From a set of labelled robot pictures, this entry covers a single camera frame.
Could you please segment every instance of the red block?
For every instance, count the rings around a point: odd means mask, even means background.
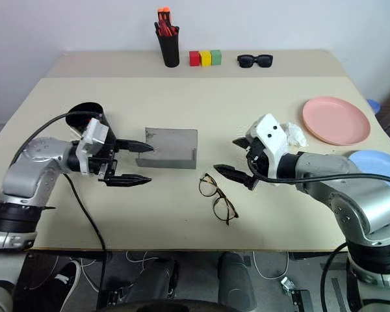
[[[189,65],[199,66],[201,64],[201,56],[199,51],[189,51]]]

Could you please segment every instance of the black cable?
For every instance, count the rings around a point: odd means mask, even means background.
[[[328,312],[326,309],[326,302],[325,302],[325,280],[326,280],[326,274],[328,273],[328,269],[330,268],[330,265],[333,261],[333,258],[344,248],[346,247],[346,242],[339,245],[329,256],[328,260],[326,261],[324,265],[324,269],[322,270],[322,275],[320,277],[320,303],[322,305],[322,312]]]
[[[75,116],[75,115],[90,115],[90,116],[93,116],[93,117],[101,116],[101,114],[98,113],[98,112],[66,112],[65,114],[61,114],[59,116],[56,116],[56,117],[52,118],[50,121],[48,121],[43,126],[41,126],[39,129],[37,129],[29,138],[27,138],[27,140],[19,147],[19,149],[17,150],[16,154],[14,154],[13,159],[12,159],[10,165],[12,166],[17,161],[17,159],[19,158],[20,154],[23,152],[23,150],[25,149],[27,144],[31,140],[33,140],[39,133],[41,133],[45,128],[49,127],[51,124],[53,124],[57,120],[60,120],[60,119],[62,119],[64,117]]]
[[[247,160],[248,168],[253,172],[253,174],[258,177],[261,181],[269,183],[279,183],[279,184],[298,184],[305,182],[321,182],[321,181],[331,181],[338,179],[377,179],[386,182],[390,182],[390,177],[380,174],[332,174],[324,175],[320,177],[303,177],[300,179],[272,179],[265,175],[260,174],[255,168],[251,159]]]
[[[83,210],[83,213],[87,217],[88,221],[90,221],[92,227],[94,228],[94,231],[96,232],[96,234],[98,236],[99,242],[101,243],[101,248],[103,249],[103,255],[104,255],[104,257],[103,257],[103,266],[101,267],[101,277],[99,279],[99,287],[98,287],[99,292],[98,292],[98,300],[97,300],[97,308],[99,308],[99,307],[101,307],[101,293],[103,292],[103,282],[104,282],[104,275],[105,275],[105,263],[106,263],[106,260],[107,260],[107,249],[105,247],[104,239],[101,236],[101,233],[99,232],[98,227],[96,226],[94,220],[92,219],[92,217],[90,216],[88,211],[85,209],[84,204],[82,203],[82,201],[79,199],[77,190],[75,189],[75,186],[73,185],[73,182],[72,182],[71,178],[67,174],[64,174],[64,177],[68,180],[68,183],[71,185],[71,189],[72,189],[73,195],[77,199],[78,204],[81,207],[81,209]]]

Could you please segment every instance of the eyeglasses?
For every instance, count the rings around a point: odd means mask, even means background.
[[[238,218],[239,214],[235,211],[233,204],[228,200],[227,196],[218,187],[213,177],[205,174],[200,179],[200,192],[205,197],[212,197],[218,194],[218,198],[214,201],[213,211],[214,215],[221,221],[225,221],[229,225],[229,221]]]
[[[254,63],[257,63],[260,67],[271,67],[273,63],[273,55],[261,54],[258,57],[253,55],[239,55],[237,56],[237,61],[241,68],[250,68]]]

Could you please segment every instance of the plate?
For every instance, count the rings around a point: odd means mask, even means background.
[[[382,151],[357,151],[349,159],[365,174],[390,177],[390,155]]]
[[[333,145],[353,145],[370,134],[370,122],[353,104],[330,96],[309,100],[302,111],[307,129]]]

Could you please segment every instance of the glasses frame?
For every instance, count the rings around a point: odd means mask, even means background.
[[[206,177],[211,179],[212,182],[205,180]],[[209,183],[209,184],[213,185],[216,189],[215,192],[213,192],[211,195],[204,195],[201,191],[201,183]],[[219,219],[221,221],[225,221],[226,224],[229,226],[230,220],[233,220],[234,218],[239,217],[239,214],[236,212],[234,205],[230,202],[230,200],[227,198],[227,196],[224,194],[224,192],[222,192],[221,188],[218,187],[214,178],[211,177],[209,174],[204,174],[203,177],[200,178],[200,183],[198,185],[198,189],[200,190],[201,195],[204,197],[213,197],[215,194],[218,194],[218,198],[213,203],[213,212],[214,212],[214,215],[217,217],[217,219]],[[215,211],[215,207],[221,199],[223,199],[227,205],[227,218],[226,219],[220,218]],[[234,212],[234,216],[232,216],[231,218],[229,217],[229,210],[230,209]]]
[[[250,66],[241,66],[240,65],[240,59],[242,57],[249,57],[249,58],[251,58],[252,64]],[[260,63],[258,62],[260,57],[266,57],[266,58],[270,59],[270,65],[268,65],[268,66],[261,66]],[[239,62],[239,66],[241,68],[251,68],[254,65],[254,63],[257,63],[257,65],[259,65],[259,67],[261,67],[261,68],[269,68],[273,64],[273,55],[270,55],[270,54],[260,54],[260,55],[255,57],[255,56],[250,55],[250,54],[243,54],[243,55],[237,56],[237,62]]]

